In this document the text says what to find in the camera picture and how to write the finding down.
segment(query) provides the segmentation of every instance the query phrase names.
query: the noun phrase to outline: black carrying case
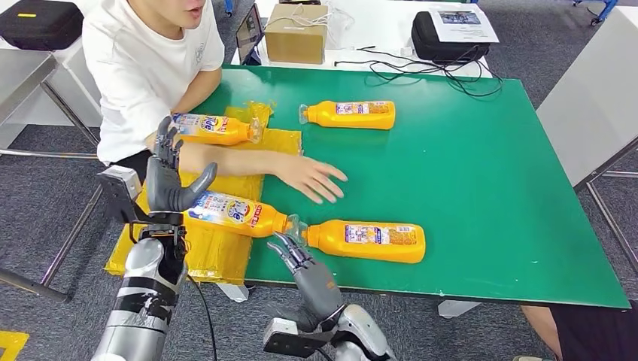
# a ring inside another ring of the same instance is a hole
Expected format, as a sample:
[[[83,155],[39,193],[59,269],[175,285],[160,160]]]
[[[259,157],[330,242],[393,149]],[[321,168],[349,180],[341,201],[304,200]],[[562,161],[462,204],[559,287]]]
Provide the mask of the black carrying case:
[[[490,51],[489,43],[442,43],[427,11],[418,12],[412,22],[412,43],[420,59],[437,64],[465,64]]]
[[[0,14],[0,36],[24,50],[61,50],[80,37],[82,21],[72,2],[21,0]]]

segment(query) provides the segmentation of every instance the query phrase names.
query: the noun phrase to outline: white t-shirt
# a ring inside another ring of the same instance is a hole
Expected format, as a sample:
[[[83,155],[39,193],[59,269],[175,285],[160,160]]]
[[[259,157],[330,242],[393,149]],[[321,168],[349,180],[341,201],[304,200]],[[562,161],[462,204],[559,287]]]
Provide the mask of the white t-shirt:
[[[82,45],[102,94],[97,155],[105,164],[147,149],[144,140],[197,73],[218,69],[224,55],[211,2],[196,29],[171,40],[148,28],[127,0],[102,0],[84,20]]]

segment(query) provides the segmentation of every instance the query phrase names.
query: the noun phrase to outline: green tabletop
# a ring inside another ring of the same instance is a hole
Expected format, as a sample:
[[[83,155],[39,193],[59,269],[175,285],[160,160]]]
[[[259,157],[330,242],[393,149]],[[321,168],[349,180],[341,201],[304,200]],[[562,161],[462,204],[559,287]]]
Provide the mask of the green tabletop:
[[[474,84],[487,92],[496,80]],[[306,156],[350,178],[335,205],[315,205],[275,177],[262,200],[310,224],[343,219],[416,223],[418,264],[328,256],[311,250],[341,287],[459,298],[627,308],[627,297],[517,80],[473,99],[444,77],[383,84],[372,73],[227,66],[195,112],[219,114],[248,100],[275,102],[270,127],[303,131]],[[298,124],[299,104],[391,100],[390,131]],[[292,277],[256,239],[247,280]]]

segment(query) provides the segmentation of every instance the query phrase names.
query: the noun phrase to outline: yellow tape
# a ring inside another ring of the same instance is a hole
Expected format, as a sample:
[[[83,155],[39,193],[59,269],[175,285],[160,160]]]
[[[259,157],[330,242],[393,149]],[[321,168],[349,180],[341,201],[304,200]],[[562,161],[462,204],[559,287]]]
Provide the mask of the yellow tape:
[[[14,361],[28,339],[26,333],[0,331],[0,349],[5,349],[0,361]]]
[[[259,117],[264,125],[272,113],[270,106],[263,103],[248,103],[247,108],[228,108],[224,115],[236,117],[243,121],[250,121],[252,117]],[[301,132],[291,132],[279,129],[265,129],[259,144],[246,142],[233,146],[235,149],[276,150],[282,153],[300,154]],[[197,174],[180,172],[183,184],[193,182]],[[217,177],[209,187],[220,193],[232,194],[246,199],[260,200],[263,176],[250,177]],[[148,212],[146,188],[138,197],[138,204]],[[243,284],[248,257],[251,253],[252,238],[202,228],[190,224],[188,219],[184,224],[187,228],[186,242],[188,253],[186,263],[189,275],[196,281],[221,282]],[[133,237],[137,238],[141,226],[133,227]],[[132,247],[129,237],[129,227],[124,226],[111,257],[105,269],[112,275],[124,273],[124,261]]]

